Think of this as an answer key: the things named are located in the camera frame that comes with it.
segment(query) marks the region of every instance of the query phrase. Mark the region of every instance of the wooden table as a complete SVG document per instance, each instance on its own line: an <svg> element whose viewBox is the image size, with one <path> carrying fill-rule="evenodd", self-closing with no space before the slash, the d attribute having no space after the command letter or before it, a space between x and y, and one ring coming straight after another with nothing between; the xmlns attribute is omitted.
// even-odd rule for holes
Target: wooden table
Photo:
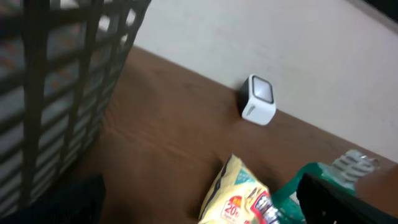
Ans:
<svg viewBox="0 0 398 224"><path fill-rule="evenodd" d="M101 134L72 177L103 173L101 223L196 223L231 153L274 192L305 164L331 163L352 148L382 165L359 181L359 196L398 216L395 163L281 111L267 126L244 121L235 91L135 48Z"/></svg>

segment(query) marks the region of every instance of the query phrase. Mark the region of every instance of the brown object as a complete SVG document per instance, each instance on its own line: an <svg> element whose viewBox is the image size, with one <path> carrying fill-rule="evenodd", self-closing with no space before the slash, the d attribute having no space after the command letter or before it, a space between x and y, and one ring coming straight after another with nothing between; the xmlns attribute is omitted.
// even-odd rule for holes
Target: brown object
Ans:
<svg viewBox="0 0 398 224"><path fill-rule="evenodd" d="M305 164L331 163L352 148L382 166L359 181L359 196L398 216L395 163L281 111L267 126L244 121L235 91L135 48L72 177L103 174L101 223L196 223L231 153L275 192Z"/></svg>

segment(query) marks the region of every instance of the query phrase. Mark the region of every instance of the white wall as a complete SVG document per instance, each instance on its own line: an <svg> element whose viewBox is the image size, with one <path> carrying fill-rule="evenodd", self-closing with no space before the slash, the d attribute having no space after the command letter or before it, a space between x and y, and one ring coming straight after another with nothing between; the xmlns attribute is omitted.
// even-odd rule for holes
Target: white wall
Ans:
<svg viewBox="0 0 398 224"><path fill-rule="evenodd" d="M153 0L136 44L398 161L398 34L345 0Z"/></svg>

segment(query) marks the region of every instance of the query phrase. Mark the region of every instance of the green bottle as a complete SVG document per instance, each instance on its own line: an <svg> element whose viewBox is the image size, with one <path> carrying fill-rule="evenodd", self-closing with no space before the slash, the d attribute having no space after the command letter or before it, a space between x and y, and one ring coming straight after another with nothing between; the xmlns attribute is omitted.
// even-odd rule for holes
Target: green bottle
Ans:
<svg viewBox="0 0 398 224"><path fill-rule="evenodd" d="M305 217L301 211L296 190L304 173L313 174L320 179L337 186L342 191L356 195L354 184L359 178L368 175L378 164L376 159L370 159L357 150L349 150L336 159L332 166L321 162L312 162L301 168L297 175L272 196L275 208L278 209L278 219L281 224L303 224Z"/></svg>

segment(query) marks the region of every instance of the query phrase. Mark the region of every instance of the yellow packet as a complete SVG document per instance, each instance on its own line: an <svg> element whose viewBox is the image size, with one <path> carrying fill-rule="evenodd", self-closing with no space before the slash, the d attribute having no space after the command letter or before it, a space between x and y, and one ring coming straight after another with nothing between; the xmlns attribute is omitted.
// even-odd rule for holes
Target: yellow packet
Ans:
<svg viewBox="0 0 398 224"><path fill-rule="evenodd" d="M207 193L199 219L199 224L279 224L268 188L234 154Z"/></svg>

